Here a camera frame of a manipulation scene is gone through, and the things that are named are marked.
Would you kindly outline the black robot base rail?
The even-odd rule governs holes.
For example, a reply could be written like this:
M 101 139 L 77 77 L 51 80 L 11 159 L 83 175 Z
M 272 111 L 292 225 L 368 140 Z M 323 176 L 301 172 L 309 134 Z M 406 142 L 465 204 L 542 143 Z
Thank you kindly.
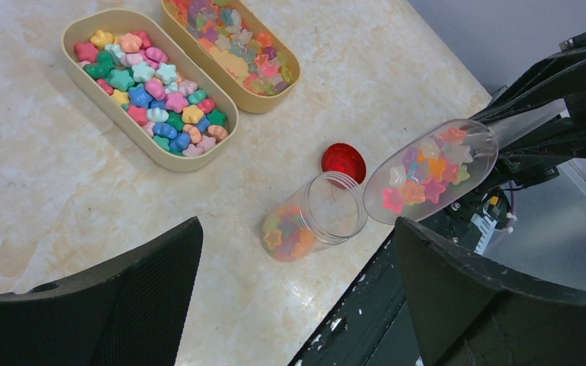
M 422 225 L 477 254 L 496 233 L 510 231 L 515 200 L 502 193 L 462 198 Z M 292 365 L 421 365 L 397 250 L 389 234 L 329 313 L 303 343 Z

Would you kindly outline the clear plastic scoop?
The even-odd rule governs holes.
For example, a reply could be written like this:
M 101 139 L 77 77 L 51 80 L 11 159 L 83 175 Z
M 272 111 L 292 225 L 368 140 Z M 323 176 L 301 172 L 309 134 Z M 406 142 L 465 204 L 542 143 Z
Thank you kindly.
M 483 124 L 444 122 L 385 160 L 363 195 L 367 214 L 379 223 L 397 217 L 421 221 L 477 188 L 491 173 L 500 150 L 566 111 L 562 99 Z

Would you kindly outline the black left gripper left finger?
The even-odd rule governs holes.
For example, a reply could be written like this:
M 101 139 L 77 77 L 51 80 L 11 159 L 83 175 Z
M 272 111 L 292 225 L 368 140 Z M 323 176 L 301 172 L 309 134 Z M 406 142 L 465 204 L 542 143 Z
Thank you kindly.
M 23 294 L 0 294 L 0 365 L 172 365 L 203 246 L 193 217 Z

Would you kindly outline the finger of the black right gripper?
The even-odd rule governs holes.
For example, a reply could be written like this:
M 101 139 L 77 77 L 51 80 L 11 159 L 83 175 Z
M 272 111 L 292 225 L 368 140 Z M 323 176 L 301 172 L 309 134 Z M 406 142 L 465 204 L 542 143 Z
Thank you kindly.
M 483 124 L 562 99 L 571 114 L 586 117 L 586 32 L 560 44 L 561 51 L 531 66 L 472 118 Z
M 544 123 L 500 150 L 496 175 L 516 175 L 539 163 L 586 159 L 586 116 Z

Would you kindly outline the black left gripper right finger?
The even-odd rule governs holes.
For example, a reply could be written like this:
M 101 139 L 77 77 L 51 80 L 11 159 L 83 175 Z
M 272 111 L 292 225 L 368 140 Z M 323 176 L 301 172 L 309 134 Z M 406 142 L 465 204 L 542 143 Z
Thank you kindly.
M 586 291 L 508 268 L 406 217 L 394 225 L 426 365 L 586 365 Z

